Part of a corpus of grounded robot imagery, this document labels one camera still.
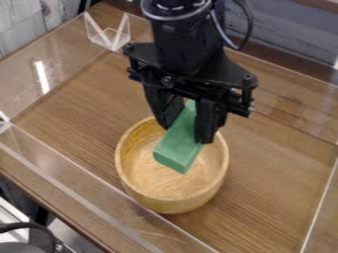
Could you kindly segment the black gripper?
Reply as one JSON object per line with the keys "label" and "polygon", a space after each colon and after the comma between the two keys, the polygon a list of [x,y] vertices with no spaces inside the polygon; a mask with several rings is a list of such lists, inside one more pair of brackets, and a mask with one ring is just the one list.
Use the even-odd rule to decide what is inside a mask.
{"label": "black gripper", "polygon": [[149,11],[154,40],[123,47],[130,78],[143,84],[146,98],[162,128],[169,129],[185,106],[195,104],[195,141],[209,144],[225,126],[227,114],[251,114],[258,79],[227,57],[233,44],[222,28],[225,12],[206,9]]}

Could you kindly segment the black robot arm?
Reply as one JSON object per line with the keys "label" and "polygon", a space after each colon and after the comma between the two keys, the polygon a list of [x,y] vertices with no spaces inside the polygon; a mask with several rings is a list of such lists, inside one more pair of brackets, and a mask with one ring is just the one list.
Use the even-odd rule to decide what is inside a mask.
{"label": "black robot arm", "polygon": [[143,84],[147,101],[162,127],[171,127],[183,101],[195,102],[194,140],[207,144],[230,114],[253,112],[258,77],[226,54],[242,49],[225,29],[225,0],[142,0],[154,40],[130,42],[130,78]]}

